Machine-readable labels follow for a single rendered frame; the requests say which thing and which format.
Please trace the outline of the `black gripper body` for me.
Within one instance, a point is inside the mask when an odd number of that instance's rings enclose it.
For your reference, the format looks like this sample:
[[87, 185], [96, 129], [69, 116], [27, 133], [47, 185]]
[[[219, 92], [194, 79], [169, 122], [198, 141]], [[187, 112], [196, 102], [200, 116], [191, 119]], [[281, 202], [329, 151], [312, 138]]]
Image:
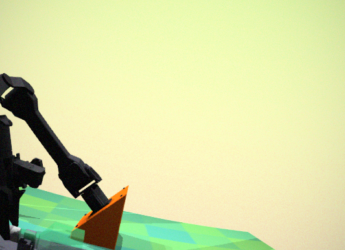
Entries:
[[11, 163], [10, 156], [13, 155], [11, 151], [0, 153], [0, 207], [7, 207], [13, 202], [12, 193], [18, 192], [19, 187], [26, 189], [27, 185], [19, 181], [9, 181], [7, 178], [7, 166]]

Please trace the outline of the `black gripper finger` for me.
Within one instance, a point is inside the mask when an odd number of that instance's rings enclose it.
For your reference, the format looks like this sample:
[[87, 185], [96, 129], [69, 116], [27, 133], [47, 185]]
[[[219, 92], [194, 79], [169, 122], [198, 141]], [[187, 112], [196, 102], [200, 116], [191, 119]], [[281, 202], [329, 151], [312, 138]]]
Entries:
[[0, 235], [4, 240], [10, 240], [9, 211], [14, 202], [7, 207], [0, 207]]
[[24, 195], [26, 190], [19, 190], [18, 192], [12, 193], [14, 205], [9, 211], [9, 220], [15, 227], [19, 226], [19, 200]]

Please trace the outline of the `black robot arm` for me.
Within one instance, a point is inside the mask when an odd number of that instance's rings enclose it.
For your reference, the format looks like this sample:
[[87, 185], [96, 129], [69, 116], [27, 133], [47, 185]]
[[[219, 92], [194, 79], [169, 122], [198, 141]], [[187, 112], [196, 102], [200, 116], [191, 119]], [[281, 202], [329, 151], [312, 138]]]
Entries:
[[[5, 98], [1, 97], [8, 88], [13, 88]], [[9, 110], [15, 117], [24, 120], [47, 153], [58, 165], [58, 177], [69, 193], [76, 199], [80, 195], [95, 214], [107, 206], [112, 198], [108, 199], [97, 183], [102, 181], [100, 175], [85, 164], [81, 158], [71, 155], [59, 140], [57, 135], [47, 124], [44, 117], [38, 110], [38, 98], [34, 94], [32, 86], [22, 77], [0, 74], [0, 103]], [[0, 153], [12, 150], [10, 127], [12, 121], [6, 115], [0, 115]], [[15, 180], [32, 188], [42, 185], [43, 177], [46, 174], [41, 159], [35, 157], [31, 162], [20, 159], [20, 154], [10, 156], [11, 163], [7, 166], [7, 178]], [[80, 189], [92, 183], [83, 191]]]

